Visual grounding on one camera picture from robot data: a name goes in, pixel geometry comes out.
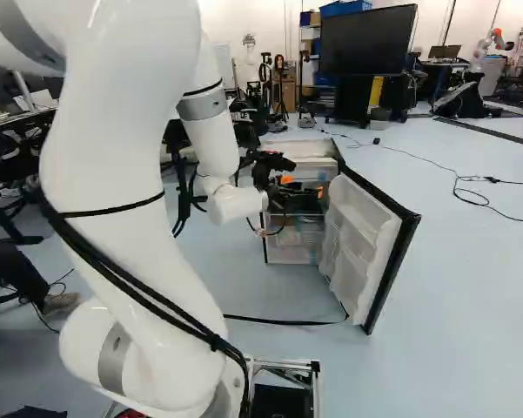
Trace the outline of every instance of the fridge door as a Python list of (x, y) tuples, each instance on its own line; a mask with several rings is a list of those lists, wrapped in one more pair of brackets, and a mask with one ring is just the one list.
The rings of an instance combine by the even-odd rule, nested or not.
[(372, 333), (420, 216), (339, 160), (319, 271), (355, 325)]

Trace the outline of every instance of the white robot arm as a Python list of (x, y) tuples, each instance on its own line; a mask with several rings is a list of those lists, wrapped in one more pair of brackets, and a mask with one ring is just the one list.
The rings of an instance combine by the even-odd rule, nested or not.
[[(196, 1), (0, 0), (0, 64), (65, 73), (40, 168), (54, 212), (224, 340), (223, 315), (172, 238), (161, 199), (158, 154), (171, 109), (178, 106), (198, 155), (214, 222), (260, 212), (267, 197), (229, 182), (238, 146)], [(66, 367), (151, 417), (238, 416), (244, 369), (154, 314), (165, 310), (159, 299), (138, 292), (147, 302), (139, 303), (73, 248), (66, 251), (96, 297), (63, 328)]]
[(514, 47), (514, 42), (505, 42), (501, 29), (491, 29), (486, 37), (478, 41), (473, 51), (472, 61), (470, 63), (471, 72), (483, 72), (484, 59), (487, 55), (487, 50), (492, 44), (495, 44), (496, 49), (504, 51), (510, 51)]

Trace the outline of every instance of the white floor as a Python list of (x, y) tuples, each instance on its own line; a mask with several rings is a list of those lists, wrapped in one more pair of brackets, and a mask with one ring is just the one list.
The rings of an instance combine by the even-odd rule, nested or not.
[[(523, 180), (522, 145), (431, 119), (383, 132), (318, 128), (364, 143), (380, 137), (383, 145), (463, 175)], [(296, 128), (287, 136), (325, 134)], [(337, 143), (352, 168), (423, 215), (375, 334), (365, 337), (348, 324), (298, 328), (229, 321), (231, 340), (257, 356), (321, 360), (327, 418), (523, 418), (523, 224), (453, 199), (448, 172), (377, 147), (348, 149), (349, 138)], [(523, 217), (523, 187), (479, 187), (499, 209)], [(173, 189), (168, 185), (171, 202)], [(27, 228), (50, 233), (36, 214), (22, 217)], [(266, 266), (260, 242), (243, 221), (219, 228), (194, 211), (178, 242), (225, 313), (341, 319), (317, 270)], [(70, 269), (56, 237), (24, 251), (48, 281)], [(66, 283), (89, 295), (76, 273)], [(0, 308), (0, 413), (28, 404), (99, 417), (108, 403), (64, 370), (56, 335), (29, 307)]]

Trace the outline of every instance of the computer monitor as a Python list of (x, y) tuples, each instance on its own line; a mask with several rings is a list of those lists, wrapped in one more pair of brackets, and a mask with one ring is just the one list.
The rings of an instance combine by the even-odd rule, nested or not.
[(406, 68), (417, 4), (323, 18), (320, 70), (333, 76), (393, 76)]
[(448, 45), (445, 51), (445, 58), (455, 59), (459, 56), (462, 45)]
[(446, 55), (446, 46), (434, 45), (429, 50), (428, 58), (444, 58)]

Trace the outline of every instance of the blue bin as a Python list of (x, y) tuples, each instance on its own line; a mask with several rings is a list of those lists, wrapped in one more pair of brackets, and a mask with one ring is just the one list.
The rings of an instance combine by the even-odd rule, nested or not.
[(299, 25), (309, 26), (312, 23), (312, 13), (310, 11), (302, 11), (299, 14)]
[(325, 6), (319, 7), (321, 10), (321, 18), (349, 15), (358, 11), (371, 10), (373, 4), (364, 0), (356, 0), (353, 2), (334, 2)]
[(321, 54), (321, 38), (318, 37), (317, 39), (313, 39), (313, 54), (319, 55)]

